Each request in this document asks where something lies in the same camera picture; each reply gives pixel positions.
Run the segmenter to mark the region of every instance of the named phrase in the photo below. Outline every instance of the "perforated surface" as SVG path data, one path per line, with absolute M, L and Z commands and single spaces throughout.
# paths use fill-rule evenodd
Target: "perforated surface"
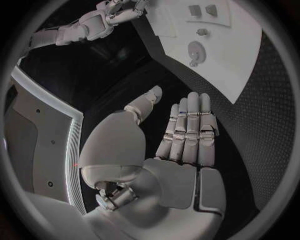
M 150 34 L 152 30 L 146 21 L 136 21 L 134 26 L 155 60 L 192 90 L 209 94 L 212 110 L 231 136 L 245 163 L 255 204 L 262 209 L 285 172 L 295 130 L 292 88 L 271 41 L 262 34 L 257 62 L 250 79 L 236 103 L 231 104 L 204 78 L 165 56 L 159 39 Z

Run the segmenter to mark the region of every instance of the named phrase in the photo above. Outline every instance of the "small gray block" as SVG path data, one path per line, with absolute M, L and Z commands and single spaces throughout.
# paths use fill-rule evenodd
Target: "small gray block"
M 208 5 L 207 7 L 205 7 L 205 10 L 209 15 L 212 15 L 214 17 L 218 16 L 217 7 L 214 4 Z
M 190 15 L 193 17 L 200 18 L 202 16 L 201 8 L 199 5 L 188 6 Z

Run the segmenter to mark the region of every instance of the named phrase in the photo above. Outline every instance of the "black mesh surface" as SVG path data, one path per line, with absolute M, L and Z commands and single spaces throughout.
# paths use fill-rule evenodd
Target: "black mesh surface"
M 231 104 L 208 81 L 166 56 L 144 19 L 134 26 L 150 55 L 189 88 L 208 93 L 212 110 L 235 143 L 249 174 L 255 204 L 262 209 L 289 162 L 295 130 L 292 88 L 281 58 L 263 33 L 257 62 L 242 94 Z

